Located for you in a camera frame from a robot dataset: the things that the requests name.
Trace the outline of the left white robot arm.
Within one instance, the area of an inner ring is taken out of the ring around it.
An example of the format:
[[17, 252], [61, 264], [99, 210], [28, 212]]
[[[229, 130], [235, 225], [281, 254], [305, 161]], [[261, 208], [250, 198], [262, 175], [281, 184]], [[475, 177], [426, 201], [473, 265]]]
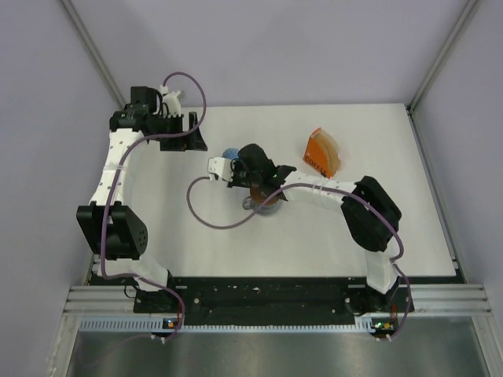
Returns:
[[132, 278], [159, 310], [172, 310], [178, 292], [168, 286], [170, 272], [149, 255], [149, 231], [134, 212], [132, 196], [141, 156], [148, 143], [161, 152], [206, 151], [198, 126], [203, 116], [182, 113], [181, 91], [167, 86], [133, 86], [130, 102], [109, 120], [108, 154], [97, 188], [76, 219], [91, 251], [97, 274], [105, 279]]

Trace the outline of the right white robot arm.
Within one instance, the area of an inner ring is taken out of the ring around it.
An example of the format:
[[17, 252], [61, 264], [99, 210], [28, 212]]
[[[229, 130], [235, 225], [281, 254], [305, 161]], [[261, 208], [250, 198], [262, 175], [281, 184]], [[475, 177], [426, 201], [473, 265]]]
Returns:
[[394, 263], [404, 254], [398, 235], [402, 212], [373, 177], [341, 182], [277, 165], [257, 144], [228, 148], [226, 180], [250, 191], [250, 206], [268, 211], [280, 202], [305, 203], [342, 214], [353, 241], [365, 252], [367, 307], [383, 311], [396, 299], [399, 274]]

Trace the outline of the blue glass dripper cone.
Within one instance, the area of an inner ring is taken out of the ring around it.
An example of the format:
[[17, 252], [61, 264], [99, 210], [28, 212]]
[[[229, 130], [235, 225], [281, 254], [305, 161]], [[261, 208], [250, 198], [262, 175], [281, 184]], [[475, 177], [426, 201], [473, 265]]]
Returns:
[[228, 160], [239, 159], [239, 149], [238, 148], [227, 148], [222, 153], [222, 158], [225, 158]]

